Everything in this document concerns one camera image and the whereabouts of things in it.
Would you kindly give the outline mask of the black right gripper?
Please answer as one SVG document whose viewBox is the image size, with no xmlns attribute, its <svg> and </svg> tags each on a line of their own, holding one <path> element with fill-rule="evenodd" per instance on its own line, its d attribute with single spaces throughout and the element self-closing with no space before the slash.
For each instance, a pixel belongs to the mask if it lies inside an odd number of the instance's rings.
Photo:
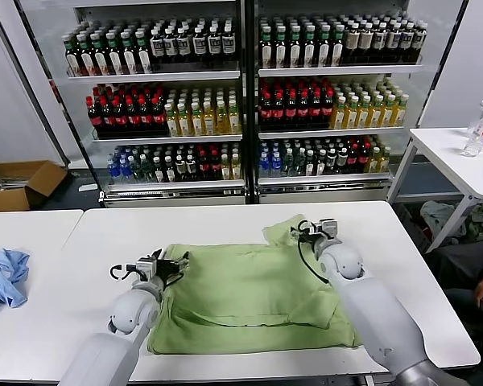
<svg viewBox="0 0 483 386">
<path fill-rule="evenodd" d="M 310 220 L 302 220 L 301 230 L 291 228 L 290 234 L 291 238 L 297 242 L 308 242 L 314 253 L 322 253 L 326 248 L 341 242 L 338 238 L 325 235 L 320 233 L 320 231 L 320 224 L 311 222 Z"/>
</svg>

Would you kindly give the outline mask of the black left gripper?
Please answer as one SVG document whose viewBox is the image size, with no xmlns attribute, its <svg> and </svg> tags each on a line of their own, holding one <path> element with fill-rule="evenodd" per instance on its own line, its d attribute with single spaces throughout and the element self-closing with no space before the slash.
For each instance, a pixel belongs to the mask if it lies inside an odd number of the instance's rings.
<svg viewBox="0 0 483 386">
<path fill-rule="evenodd" d="M 172 260 L 160 260 L 163 255 L 163 249 L 159 248 L 151 254 L 151 259 L 157 261 L 156 276 L 164 284 L 170 284 L 180 278 L 180 270 L 185 270 L 189 266 L 189 251 L 185 252 L 183 256 Z"/>
</svg>

